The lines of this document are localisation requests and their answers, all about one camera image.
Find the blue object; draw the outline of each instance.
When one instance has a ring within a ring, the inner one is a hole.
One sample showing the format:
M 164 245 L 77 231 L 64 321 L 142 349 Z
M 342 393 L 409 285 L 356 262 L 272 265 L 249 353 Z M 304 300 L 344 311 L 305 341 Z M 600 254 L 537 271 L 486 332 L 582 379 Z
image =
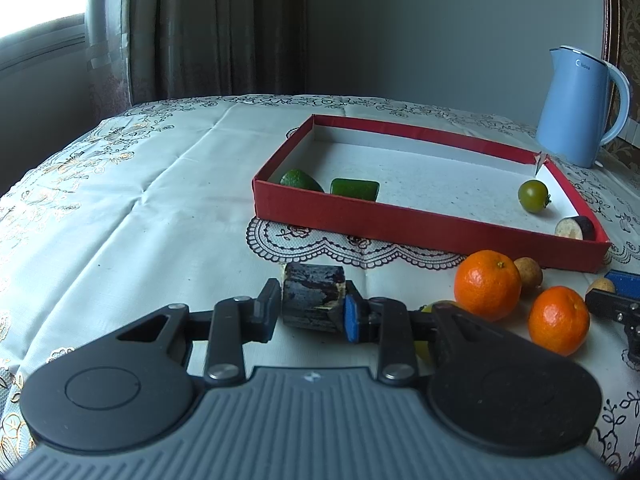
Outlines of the blue object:
M 617 295 L 640 300 L 640 275 L 622 270 L 610 270 L 604 277 L 616 286 Z
M 561 158 L 590 168 L 600 146 L 625 126 L 631 101 L 629 81 L 611 63 L 572 46 L 551 49 L 554 77 L 538 123 L 536 139 Z M 604 133 L 609 109 L 609 81 L 620 91 L 620 113 Z
M 349 343 L 357 343 L 359 341 L 360 329 L 356 303 L 349 294 L 344 298 L 344 332 Z

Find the mandarin orange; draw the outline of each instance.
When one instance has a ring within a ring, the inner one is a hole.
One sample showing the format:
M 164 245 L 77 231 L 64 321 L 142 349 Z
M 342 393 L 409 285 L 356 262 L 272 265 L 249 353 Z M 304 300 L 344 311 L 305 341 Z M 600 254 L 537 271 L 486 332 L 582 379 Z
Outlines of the mandarin orange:
M 513 261 L 504 254 L 485 250 L 460 264 L 453 295 L 466 311 L 496 321 L 510 314 L 518 304 L 521 286 L 520 273 Z
M 534 343 L 567 356 L 580 348 L 587 337 L 589 311 L 573 289 L 552 286 L 536 298 L 527 325 Z

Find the green cherry tomato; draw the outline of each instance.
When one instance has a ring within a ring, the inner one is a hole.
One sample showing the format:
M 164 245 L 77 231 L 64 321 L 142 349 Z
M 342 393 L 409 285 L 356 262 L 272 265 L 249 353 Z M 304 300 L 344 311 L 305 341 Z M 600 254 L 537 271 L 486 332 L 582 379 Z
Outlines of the green cherry tomato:
M 529 213 L 539 213 L 551 203 L 549 190 L 544 182 L 527 180 L 518 190 L 520 205 Z

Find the metal bolt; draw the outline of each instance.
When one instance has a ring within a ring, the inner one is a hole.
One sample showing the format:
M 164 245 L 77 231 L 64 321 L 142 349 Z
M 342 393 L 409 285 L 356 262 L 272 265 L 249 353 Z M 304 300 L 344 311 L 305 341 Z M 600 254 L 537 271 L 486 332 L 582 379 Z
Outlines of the metal bolt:
M 207 371 L 209 377 L 217 381 L 224 381 L 227 379 L 233 379 L 240 373 L 240 368 L 230 363 L 222 363 L 219 365 L 213 365 Z
M 404 363 L 393 363 L 385 366 L 382 374 L 392 381 L 402 381 L 415 374 L 414 367 Z

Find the wooden block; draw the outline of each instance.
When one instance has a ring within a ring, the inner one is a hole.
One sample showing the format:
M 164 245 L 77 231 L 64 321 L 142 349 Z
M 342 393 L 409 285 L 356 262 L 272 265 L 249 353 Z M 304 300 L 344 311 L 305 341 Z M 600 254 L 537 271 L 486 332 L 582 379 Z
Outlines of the wooden block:
M 282 318 L 288 326 L 344 331 L 344 269 L 287 264 L 282 285 Z

